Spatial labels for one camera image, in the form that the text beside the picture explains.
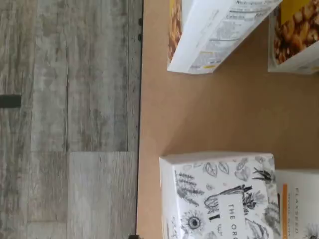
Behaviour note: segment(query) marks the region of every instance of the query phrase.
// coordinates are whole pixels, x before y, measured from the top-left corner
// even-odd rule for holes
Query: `nutrition facts label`
[[[221,63],[277,4],[277,0],[237,0],[216,27],[192,68]]]

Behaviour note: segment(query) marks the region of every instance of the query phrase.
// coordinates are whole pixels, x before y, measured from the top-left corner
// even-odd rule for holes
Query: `orange stripe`
[[[288,239],[288,185],[283,188],[283,239]]]

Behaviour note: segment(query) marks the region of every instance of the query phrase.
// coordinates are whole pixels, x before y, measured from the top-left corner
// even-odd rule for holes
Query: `wooden floor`
[[[142,0],[1,0],[0,239],[136,229]]]

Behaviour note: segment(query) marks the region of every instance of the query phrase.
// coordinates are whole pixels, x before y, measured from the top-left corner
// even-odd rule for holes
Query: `cereal box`
[[[213,72],[281,0],[169,0],[167,69]]]
[[[319,71],[319,0],[283,0],[269,22],[270,72]]]
[[[164,239],[273,239],[279,206],[272,154],[161,157]]]

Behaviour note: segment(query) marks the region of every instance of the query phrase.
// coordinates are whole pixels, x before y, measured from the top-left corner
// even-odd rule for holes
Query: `cardboard box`
[[[163,238],[273,239],[279,218],[274,171],[272,154],[161,157]]]
[[[170,0],[169,71],[213,72],[281,0]]]
[[[318,171],[276,171],[282,238],[319,238]]]
[[[284,0],[269,17],[270,72],[319,71],[319,0]]]

